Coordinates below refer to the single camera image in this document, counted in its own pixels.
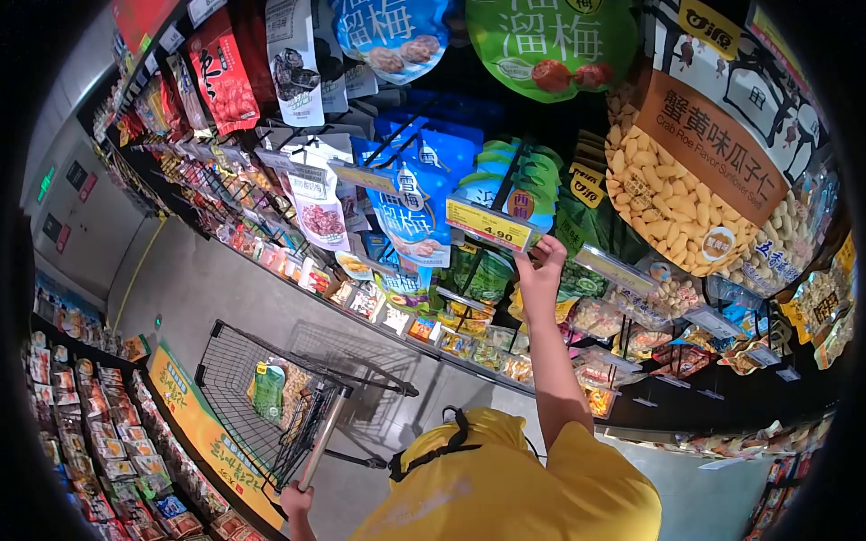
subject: shopping cart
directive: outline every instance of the shopping cart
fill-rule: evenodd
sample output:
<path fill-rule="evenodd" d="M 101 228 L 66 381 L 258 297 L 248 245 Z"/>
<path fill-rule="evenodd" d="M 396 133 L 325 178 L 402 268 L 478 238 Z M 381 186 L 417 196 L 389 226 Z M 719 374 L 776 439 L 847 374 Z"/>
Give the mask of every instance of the shopping cart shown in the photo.
<path fill-rule="evenodd" d="M 284 413 L 285 428 L 256 413 L 249 399 L 256 366 L 270 357 L 285 359 L 309 377 L 293 411 Z M 378 456 L 358 458 L 327 449 L 328 440 L 352 392 L 362 386 L 378 387 L 402 396 L 418 396 L 411 384 L 384 372 L 376 379 L 359 377 L 346 369 L 345 359 L 319 360 L 285 351 L 265 340 L 218 319 L 195 381 L 216 418 L 270 485 L 278 493 L 288 484 L 309 455 L 299 488 L 307 490 L 322 456 L 328 455 L 362 466 L 385 469 Z"/>

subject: person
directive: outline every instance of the person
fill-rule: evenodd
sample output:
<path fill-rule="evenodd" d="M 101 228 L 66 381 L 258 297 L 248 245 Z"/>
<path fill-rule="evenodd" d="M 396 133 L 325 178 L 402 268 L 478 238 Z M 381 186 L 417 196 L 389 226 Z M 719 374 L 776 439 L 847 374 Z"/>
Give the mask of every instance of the person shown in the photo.
<path fill-rule="evenodd" d="M 652 483 L 595 439 L 586 396 L 554 320 L 565 247 L 544 235 L 520 272 L 535 400 L 547 462 L 527 450 L 526 420 L 490 408 L 419 436 L 391 461 L 391 494 L 354 541 L 426 539 L 657 539 L 662 503 Z M 281 493 L 293 541 L 315 540 L 313 488 Z"/>

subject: hand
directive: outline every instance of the hand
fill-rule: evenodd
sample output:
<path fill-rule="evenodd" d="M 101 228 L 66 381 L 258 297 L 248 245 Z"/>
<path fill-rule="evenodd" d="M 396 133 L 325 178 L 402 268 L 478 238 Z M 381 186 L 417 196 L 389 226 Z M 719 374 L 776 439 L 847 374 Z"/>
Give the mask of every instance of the hand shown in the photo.
<path fill-rule="evenodd" d="M 311 486 L 303 493 L 298 490 L 298 481 L 292 481 L 280 493 L 280 506 L 290 518 L 299 515 L 306 517 L 313 505 L 314 494 L 315 489 Z"/>
<path fill-rule="evenodd" d="M 541 263 L 535 268 L 526 254 L 514 252 L 514 263 L 520 272 L 520 296 L 523 299 L 523 319 L 527 325 L 550 320 L 555 322 L 556 292 L 559 276 L 565 265 L 568 250 L 550 235 L 544 235 L 535 248 L 529 251 Z"/>

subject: yellow floor line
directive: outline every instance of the yellow floor line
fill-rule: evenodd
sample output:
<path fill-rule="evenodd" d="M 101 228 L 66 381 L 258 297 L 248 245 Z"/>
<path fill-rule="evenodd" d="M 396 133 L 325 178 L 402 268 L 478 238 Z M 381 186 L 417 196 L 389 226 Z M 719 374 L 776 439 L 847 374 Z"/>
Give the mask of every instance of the yellow floor line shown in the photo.
<path fill-rule="evenodd" d="M 123 294 L 123 302 L 120 303 L 120 309 L 117 311 L 117 318 L 114 319 L 114 325 L 111 327 L 114 330 L 117 330 L 117 324 L 120 322 L 120 316 L 123 314 L 123 308 L 124 306 L 126 306 L 126 298 L 129 297 L 129 292 L 132 289 L 132 284 L 135 283 L 135 278 L 139 275 L 141 265 L 145 262 L 147 253 L 151 251 L 153 241 L 157 240 L 157 235 L 159 235 L 159 231 L 162 230 L 166 220 L 167 218 L 165 216 L 159 217 L 159 227 L 157 227 L 156 232 L 153 234 L 153 237 L 151 237 L 151 241 L 147 243 L 147 248 L 145 248 L 145 252 L 141 255 L 141 259 L 139 260 L 138 266 L 136 266 L 135 268 L 135 272 L 132 273 L 132 279 L 129 280 L 129 286 L 126 287 L 126 293 Z"/>

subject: wire basket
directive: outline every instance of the wire basket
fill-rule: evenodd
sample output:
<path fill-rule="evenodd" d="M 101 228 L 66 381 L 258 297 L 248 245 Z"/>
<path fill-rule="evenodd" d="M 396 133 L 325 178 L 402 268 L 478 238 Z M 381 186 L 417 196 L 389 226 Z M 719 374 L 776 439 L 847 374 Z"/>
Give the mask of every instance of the wire basket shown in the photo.
<path fill-rule="evenodd" d="M 298 389 L 296 403 L 290 406 L 284 403 L 281 426 L 256 412 L 249 393 L 256 366 L 272 357 L 284 359 L 290 364 L 289 369 L 307 378 Z M 320 428 L 335 409 L 338 396 L 348 397 L 354 386 L 361 385 L 417 396 L 417 391 L 407 383 L 392 378 L 398 384 L 387 384 L 380 377 L 372 381 L 355 370 L 342 371 L 345 368 L 346 364 L 332 352 L 325 359 L 317 359 L 285 351 L 218 319 L 196 368 L 195 380 L 217 420 L 265 480 L 279 491 L 313 447 L 320 442 L 323 446 L 327 444 L 330 432 L 322 437 Z M 384 467 L 379 458 L 362 460 L 325 449 L 322 452 L 368 467 Z"/>

